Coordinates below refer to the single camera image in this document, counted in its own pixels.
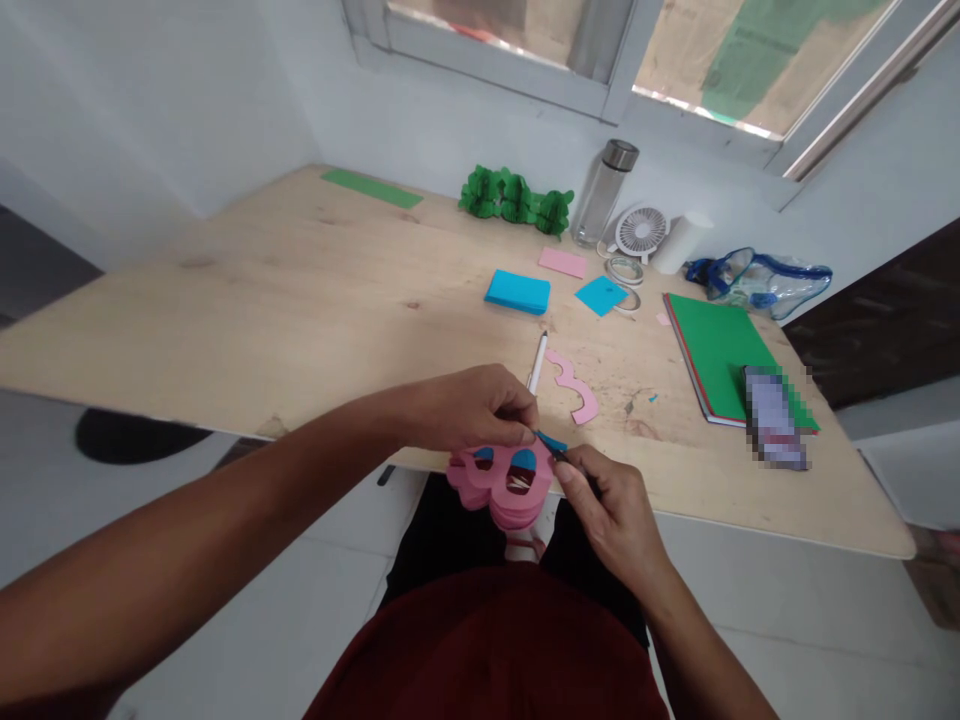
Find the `phone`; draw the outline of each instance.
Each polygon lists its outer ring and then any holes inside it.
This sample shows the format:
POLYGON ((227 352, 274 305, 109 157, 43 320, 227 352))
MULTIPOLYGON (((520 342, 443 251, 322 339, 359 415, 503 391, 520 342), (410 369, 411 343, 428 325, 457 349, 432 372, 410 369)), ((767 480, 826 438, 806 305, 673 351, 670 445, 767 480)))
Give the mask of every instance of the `phone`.
POLYGON ((757 459, 771 467, 806 470, 807 450, 790 413, 790 402, 779 368, 744 365, 747 393, 747 433, 757 459))

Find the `window frame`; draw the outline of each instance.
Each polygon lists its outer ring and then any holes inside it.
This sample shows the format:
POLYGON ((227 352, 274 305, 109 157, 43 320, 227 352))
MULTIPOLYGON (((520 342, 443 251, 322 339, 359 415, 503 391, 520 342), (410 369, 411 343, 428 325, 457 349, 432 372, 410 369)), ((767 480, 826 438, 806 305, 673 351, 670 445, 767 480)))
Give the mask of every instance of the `window frame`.
MULTIPOLYGON (((587 0, 584 18, 599 3, 608 12, 590 32, 577 32, 572 55, 608 53, 604 43, 623 26, 607 82, 585 77, 553 63, 504 52, 403 13, 392 11, 387 0, 342 0, 358 62, 375 67, 384 57, 400 55, 468 75, 531 98, 573 110, 618 126, 638 121, 644 129, 693 144, 770 175, 785 178, 788 170, 811 148, 844 109, 898 51, 912 33, 941 4, 952 0, 894 0, 851 58, 837 71, 811 107, 783 140, 773 140, 725 123, 684 111, 633 92, 650 38, 664 0, 587 0)), ((786 179, 799 186, 802 180, 786 179)))

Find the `pink paper craft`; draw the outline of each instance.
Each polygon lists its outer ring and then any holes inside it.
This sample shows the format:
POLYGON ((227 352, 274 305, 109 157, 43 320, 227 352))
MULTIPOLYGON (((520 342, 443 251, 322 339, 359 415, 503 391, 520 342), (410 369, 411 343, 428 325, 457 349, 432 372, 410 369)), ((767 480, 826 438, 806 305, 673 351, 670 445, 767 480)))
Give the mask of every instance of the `pink paper craft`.
POLYGON ((543 252, 540 253, 540 262, 537 264, 540 265, 540 267, 556 270, 557 272, 566 273, 567 275, 573 275, 581 280, 586 277, 587 274, 586 258, 582 258, 579 255, 571 255, 561 250, 554 250, 553 248, 544 248, 543 252))
POLYGON ((580 397, 583 398, 583 407, 573 412, 573 421, 577 423, 577 425, 583 425, 593 420, 597 416, 597 413, 600 412, 600 406, 597 404, 597 398, 594 396, 593 391, 587 384, 583 380, 577 380, 574 376, 573 364, 565 357, 558 355, 550 349, 547 349, 544 357, 554 365, 560 366, 561 372, 557 377, 557 385, 576 390, 580 393, 580 397))
POLYGON ((493 465, 489 470, 477 467, 474 457, 480 448, 471 448, 450 457, 447 480, 460 495, 460 502, 467 510, 479 510, 490 506, 490 516, 501 530, 526 530, 536 522, 543 502, 553 482, 551 462, 553 456, 538 440, 530 448, 537 459, 537 469, 530 489, 524 495, 507 489, 507 473, 513 456, 524 448, 492 446, 493 465))

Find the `small fan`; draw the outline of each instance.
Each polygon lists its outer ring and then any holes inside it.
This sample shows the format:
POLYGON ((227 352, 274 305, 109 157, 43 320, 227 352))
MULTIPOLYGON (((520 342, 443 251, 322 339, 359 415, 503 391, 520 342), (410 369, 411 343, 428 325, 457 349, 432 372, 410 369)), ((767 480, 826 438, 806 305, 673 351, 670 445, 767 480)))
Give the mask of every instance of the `small fan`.
POLYGON ((662 243, 670 232, 670 221, 657 210, 643 203, 628 208, 617 221, 614 231, 614 243, 607 247, 608 252, 620 249, 625 255, 640 258, 647 264, 650 255, 662 243))

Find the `pencil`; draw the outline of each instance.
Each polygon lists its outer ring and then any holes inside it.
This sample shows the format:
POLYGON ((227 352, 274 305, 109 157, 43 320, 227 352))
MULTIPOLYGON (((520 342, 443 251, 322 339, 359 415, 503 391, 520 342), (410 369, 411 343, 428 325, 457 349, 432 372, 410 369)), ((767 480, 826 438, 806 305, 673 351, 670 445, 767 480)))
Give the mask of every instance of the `pencil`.
POLYGON ((540 368, 543 366, 543 353, 547 351, 547 331, 543 331, 540 336, 540 346, 537 348, 537 359, 533 361, 533 372, 530 373, 530 381, 527 383, 527 390, 534 395, 537 394, 537 383, 540 382, 540 368))

